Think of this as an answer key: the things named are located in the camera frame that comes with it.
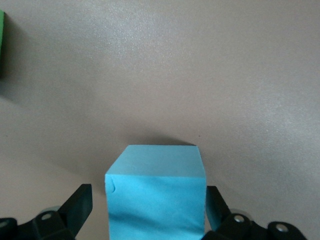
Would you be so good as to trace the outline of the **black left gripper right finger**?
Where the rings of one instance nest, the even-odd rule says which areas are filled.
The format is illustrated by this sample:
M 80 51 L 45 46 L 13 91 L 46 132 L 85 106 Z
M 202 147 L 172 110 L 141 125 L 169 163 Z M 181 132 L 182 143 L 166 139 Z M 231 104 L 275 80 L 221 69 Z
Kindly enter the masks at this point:
M 205 210 L 211 230 L 203 240 L 307 240 L 294 225 L 273 221 L 266 228 L 241 213 L 232 213 L 216 186 L 206 187 Z

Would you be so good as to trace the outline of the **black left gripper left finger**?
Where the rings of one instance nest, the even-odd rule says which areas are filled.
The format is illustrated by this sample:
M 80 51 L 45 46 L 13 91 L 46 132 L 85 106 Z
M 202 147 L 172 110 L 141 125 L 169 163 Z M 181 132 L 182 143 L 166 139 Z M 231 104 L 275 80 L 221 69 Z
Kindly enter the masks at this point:
M 20 225 L 15 218 L 0 218 L 0 240 L 76 240 L 92 209 L 92 185 L 82 184 L 58 210 Z

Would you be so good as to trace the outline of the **blue foam cube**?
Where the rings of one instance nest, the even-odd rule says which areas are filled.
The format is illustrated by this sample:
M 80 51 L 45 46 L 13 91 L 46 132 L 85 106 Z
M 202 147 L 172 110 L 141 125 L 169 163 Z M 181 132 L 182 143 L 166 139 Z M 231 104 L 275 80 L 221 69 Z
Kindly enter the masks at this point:
M 206 186 L 197 146 L 127 146 L 105 174 L 109 240 L 201 240 Z

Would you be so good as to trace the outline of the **green foam cube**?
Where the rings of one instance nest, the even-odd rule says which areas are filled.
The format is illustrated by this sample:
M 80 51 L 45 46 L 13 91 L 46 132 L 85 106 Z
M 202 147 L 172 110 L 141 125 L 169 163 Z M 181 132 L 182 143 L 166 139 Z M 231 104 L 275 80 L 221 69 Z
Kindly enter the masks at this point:
M 4 31 L 5 31 L 5 12 L 0 9 L 0 78 L 3 70 L 3 46 L 4 46 Z

